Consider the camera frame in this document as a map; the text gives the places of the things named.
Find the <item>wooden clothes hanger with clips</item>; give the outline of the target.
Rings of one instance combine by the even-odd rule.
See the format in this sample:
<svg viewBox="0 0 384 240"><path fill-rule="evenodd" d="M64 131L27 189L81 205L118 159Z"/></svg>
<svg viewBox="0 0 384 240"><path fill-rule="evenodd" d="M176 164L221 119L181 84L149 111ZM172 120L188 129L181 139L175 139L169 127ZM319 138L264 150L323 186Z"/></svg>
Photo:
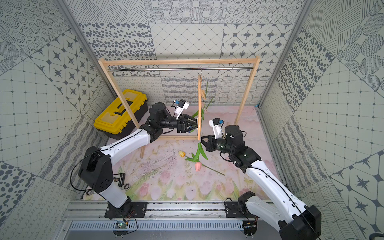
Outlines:
<svg viewBox="0 0 384 240"><path fill-rule="evenodd" d="M203 121L203 90L202 90L202 72L198 76L198 130L197 140L201 140L202 136L202 121Z"/></svg>

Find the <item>white tulip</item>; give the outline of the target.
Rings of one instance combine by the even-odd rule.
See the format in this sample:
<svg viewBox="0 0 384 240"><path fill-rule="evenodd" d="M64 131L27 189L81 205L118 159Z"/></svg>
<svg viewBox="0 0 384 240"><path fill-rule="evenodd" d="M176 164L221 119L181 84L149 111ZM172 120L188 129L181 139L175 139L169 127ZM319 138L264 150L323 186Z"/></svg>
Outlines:
<svg viewBox="0 0 384 240"><path fill-rule="evenodd" d="M205 87L202 88L202 107L201 107L201 117L202 120L205 118L205 113L208 111L210 105L215 101L216 93L210 90L209 83L205 84Z"/></svg>

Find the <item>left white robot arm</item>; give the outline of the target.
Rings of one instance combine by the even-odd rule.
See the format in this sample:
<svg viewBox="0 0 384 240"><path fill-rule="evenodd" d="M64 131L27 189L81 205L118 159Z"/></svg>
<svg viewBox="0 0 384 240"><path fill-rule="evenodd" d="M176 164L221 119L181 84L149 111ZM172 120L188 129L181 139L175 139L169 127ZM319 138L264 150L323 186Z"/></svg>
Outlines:
<svg viewBox="0 0 384 240"><path fill-rule="evenodd" d="M84 158L77 163L79 178L107 200L110 210L128 215L132 200L114 182L113 166L131 152L157 140L164 134L164 129L175 129L178 133L199 129L202 114L199 113L197 118L184 114L188 105L184 100L177 101L172 115L164 103L153 104L148 119L135 132L113 144L88 148Z"/></svg>

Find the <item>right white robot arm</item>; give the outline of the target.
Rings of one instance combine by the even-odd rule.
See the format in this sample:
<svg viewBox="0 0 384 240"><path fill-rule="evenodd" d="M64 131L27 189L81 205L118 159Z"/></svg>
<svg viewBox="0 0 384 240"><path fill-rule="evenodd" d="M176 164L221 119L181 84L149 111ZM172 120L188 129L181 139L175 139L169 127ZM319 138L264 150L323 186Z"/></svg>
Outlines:
<svg viewBox="0 0 384 240"><path fill-rule="evenodd" d="M220 126L214 126L213 129L213 135L201 137L206 151L228 154L228 161L248 175L273 202L271 206L248 191L238 198L240 210L260 217L278 231L283 240L320 239L320 210L314 205L305 204L279 181L259 154L246 145L240 127L228 125L223 134Z"/></svg>

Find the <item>pink tulip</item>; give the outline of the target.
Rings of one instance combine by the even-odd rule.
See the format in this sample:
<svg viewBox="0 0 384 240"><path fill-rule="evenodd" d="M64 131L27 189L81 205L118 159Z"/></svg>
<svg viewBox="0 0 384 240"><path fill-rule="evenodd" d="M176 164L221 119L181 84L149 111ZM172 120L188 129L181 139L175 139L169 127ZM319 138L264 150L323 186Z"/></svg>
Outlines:
<svg viewBox="0 0 384 240"><path fill-rule="evenodd" d="M195 163L196 172L199 172L203 166L202 162L200 161L200 157L203 157L204 159L208 160L208 157L203 149L202 143L198 143L197 152L193 155L193 162Z"/></svg>

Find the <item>yellow tulip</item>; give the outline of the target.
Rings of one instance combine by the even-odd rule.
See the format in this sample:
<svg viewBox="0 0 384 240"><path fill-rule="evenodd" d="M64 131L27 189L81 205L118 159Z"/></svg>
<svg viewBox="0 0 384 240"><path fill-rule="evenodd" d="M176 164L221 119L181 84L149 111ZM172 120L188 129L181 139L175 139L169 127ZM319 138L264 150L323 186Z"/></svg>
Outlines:
<svg viewBox="0 0 384 240"><path fill-rule="evenodd" d="M195 170L196 170L196 172L199 172L199 171L202 169L202 167L205 167L205 168L208 168L209 170L212 170L212 171L214 171L214 172L216 172L216 173L221 174L221 175L224 176L223 173L220 173L219 171L216 171L216 170L214 170L214 169L212 169L212 168L210 168L210 167L204 165L204 164L200 161L200 159L199 159L200 154L193 155L193 157L190 158L190 157L188 157L188 156L186 155L185 152L183 152L183 151L179 151L179 156L182 157L182 158L184 158L186 161L193 162L193 163L195 164Z"/></svg>

